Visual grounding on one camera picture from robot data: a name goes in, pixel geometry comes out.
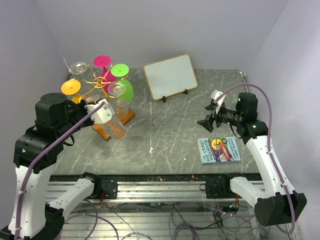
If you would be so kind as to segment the clear wine glass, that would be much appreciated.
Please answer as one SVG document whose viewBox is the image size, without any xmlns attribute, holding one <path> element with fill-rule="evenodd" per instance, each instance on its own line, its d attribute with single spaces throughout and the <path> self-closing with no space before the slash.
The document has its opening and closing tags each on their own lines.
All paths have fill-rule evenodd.
<svg viewBox="0 0 320 240">
<path fill-rule="evenodd" d="M 86 98 L 85 101 L 86 101 L 86 104 L 89 104 L 91 102 L 98 102 L 101 99 L 104 99 L 104 98 L 96 94 L 94 96 Z M 103 123 L 103 124 L 93 123 L 92 128 L 98 134 L 100 134 L 105 140 L 108 140 L 110 138 L 119 140 L 123 138 L 127 132 L 122 122 L 116 117 L 116 113 L 112 117 L 112 119 L 106 123 Z"/>
<path fill-rule="evenodd" d="M 115 115 L 120 120 L 125 119 L 128 116 L 129 112 L 128 103 L 121 98 L 125 91 L 126 86 L 118 81 L 112 82 L 108 86 L 111 105 L 115 111 Z"/>
<path fill-rule="evenodd" d="M 90 68 L 85 62 L 75 62 L 70 66 L 70 77 L 72 79 L 78 79 L 86 81 L 90 76 Z"/>
</svg>

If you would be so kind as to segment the green plastic wine glass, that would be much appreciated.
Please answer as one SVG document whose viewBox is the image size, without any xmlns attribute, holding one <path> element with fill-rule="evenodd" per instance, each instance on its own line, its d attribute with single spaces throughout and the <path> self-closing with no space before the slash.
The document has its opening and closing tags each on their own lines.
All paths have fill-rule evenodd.
<svg viewBox="0 0 320 240">
<path fill-rule="evenodd" d="M 114 97 L 119 97 L 124 101 L 131 101 L 134 98 L 132 84 L 127 80 L 130 68 L 124 63 L 118 63 L 111 68 L 111 74 L 116 77 L 116 81 L 108 87 L 109 93 Z"/>
</svg>

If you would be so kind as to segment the pink plastic wine glass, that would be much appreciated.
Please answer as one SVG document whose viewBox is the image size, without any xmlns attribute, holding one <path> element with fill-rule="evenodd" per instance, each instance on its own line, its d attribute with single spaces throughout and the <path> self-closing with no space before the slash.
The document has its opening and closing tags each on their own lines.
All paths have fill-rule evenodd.
<svg viewBox="0 0 320 240">
<path fill-rule="evenodd" d="M 112 75 L 111 68 L 113 67 L 113 61 L 108 55 L 99 55 L 93 60 L 93 64 L 97 68 L 101 68 L 102 72 L 100 77 L 106 80 L 107 83 L 116 81 L 116 77 Z"/>
</svg>

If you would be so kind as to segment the orange plastic wine glass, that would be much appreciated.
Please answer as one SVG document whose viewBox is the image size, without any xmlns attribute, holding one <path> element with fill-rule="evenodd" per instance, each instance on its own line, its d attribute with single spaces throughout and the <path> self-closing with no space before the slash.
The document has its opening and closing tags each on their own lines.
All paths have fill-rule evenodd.
<svg viewBox="0 0 320 240">
<path fill-rule="evenodd" d="M 86 99 L 83 83 L 75 78 L 64 82 L 60 90 L 73 103 L 79 104 Z"/>
</svg>

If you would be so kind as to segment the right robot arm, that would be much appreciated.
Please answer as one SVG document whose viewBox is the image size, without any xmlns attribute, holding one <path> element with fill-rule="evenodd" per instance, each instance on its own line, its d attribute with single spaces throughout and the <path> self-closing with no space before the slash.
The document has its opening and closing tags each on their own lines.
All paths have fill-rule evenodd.
<svg viewBox="0 0 320 240">
<path fill-rule="evenodd" d="M 252 154 L 264 185 L 264 189 L 260 189 L 246 177 L 235 176 L 221 184 L 221 194 L 226 198 L 235 194 L 242 197 L 253 207 L 256 219 L 264 227 L 296 222 L 307 198 L 304 193 L 296 192 L 280 166 L 269 129 L 265 122 L 258 120 L 256 95 L 240 93 L 234 110 L 226 108 L 221 91 L 214 90 L 210 98 L 205 109 L 211 113 L 197 124 L 209 132 L 221 124 L 235 127 Z"/>
</svg>

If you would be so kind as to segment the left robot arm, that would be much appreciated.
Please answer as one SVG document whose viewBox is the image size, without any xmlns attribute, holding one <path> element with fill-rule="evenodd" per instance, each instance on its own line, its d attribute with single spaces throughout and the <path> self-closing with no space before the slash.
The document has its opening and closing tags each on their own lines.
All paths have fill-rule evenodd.
<svg viewBox="0 0 320 240">
<path fill-rule="evenodd" d="M 35 113 L 34 125 L 15 142 L 15 203 L 9 225 L 0 232 L 3 240 L 53 240 L 80 202 L 102 193 L 101 178 L 86 172 L 60 197 L 47 202 L 50 177 L 66 140 L 82 128 L 111 120 L 110 103 L 102 97 L 74 103 L 54 92 L 40 98 Z"/>
</svg>

